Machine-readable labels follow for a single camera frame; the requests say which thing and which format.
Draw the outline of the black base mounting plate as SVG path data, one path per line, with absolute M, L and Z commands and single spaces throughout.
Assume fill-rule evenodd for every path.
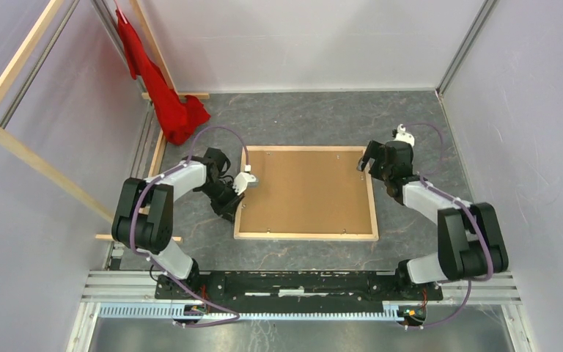
M 368 313 L 382 304 L 441 301 L 434 284 L 413 284 L 379 271 L 209 271 L 181 288 L 165 275 L 155 298 L 195 300 L 191 310 L 207 313 Z

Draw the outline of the red cloth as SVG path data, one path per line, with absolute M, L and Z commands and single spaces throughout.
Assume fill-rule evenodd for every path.
M 181 145 L 200 125 L 210 119 L 210 114 L 197 96 L 179 96 L 175 92 L 173 80 L 165 67 L 147 19 L 141 11 L 141 2 L 131 1 L 130 6 L 137 15 L 153 55 L 161 63 L 161 66 L 157 66 L 149 57 L 132 21 L 120 7 L 116 7 L 117 32 L 122 41 L 130 75 L 133 79 L 142 79 L 149 99 L 155 107 L 165 139 L 172 144 Z

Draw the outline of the aluminium rail base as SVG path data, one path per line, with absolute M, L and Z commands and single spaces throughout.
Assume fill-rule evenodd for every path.
M 148 302 L 154 299 L 156 283 L 143 271 L 91 271 L 83 297 L 91 300 Z M 521 305 L 522 300 L 510 272 L 490 281 L 472 284 L 470 305 Z

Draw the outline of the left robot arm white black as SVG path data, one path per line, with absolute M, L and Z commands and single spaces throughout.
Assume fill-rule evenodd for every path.
M 258 179 L 246 165 L 235 176 L 231 163 L 216 148 L 202 157 L 185 157 L 174 168 L 146 179 L 128 178 L 122 185 L 111 227 L 112 239 L 152 263 L 174 279 L 173 289 L 182 298 L 193 298 L 201 289 L 199 266 L 173 239 L 174 203 L 189 192 L 208 197 L 213 212 L 234 221 L 246 190 Z

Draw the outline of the wooden rack frame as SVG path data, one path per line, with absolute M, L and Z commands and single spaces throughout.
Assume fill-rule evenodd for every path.
M 147 104 L 89 1 L 81 1 L 7 132 L 109 210 Z M 109 221 L 0 145 L 0 245 L 93 240 Z

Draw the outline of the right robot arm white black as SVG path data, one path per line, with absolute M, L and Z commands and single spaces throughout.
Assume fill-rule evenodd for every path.
M 495 208 L 487 202 L 464 201 L 435 187 L 414 172 L 413 157 L 408 142 L 372 140 L 357 166 L 383 182 L 393 200 L 437 227 L 435 252 L 399 263 L 396 294 L 412 299 L 427 283 L 487 281 L 506 271 L 509 257 Z

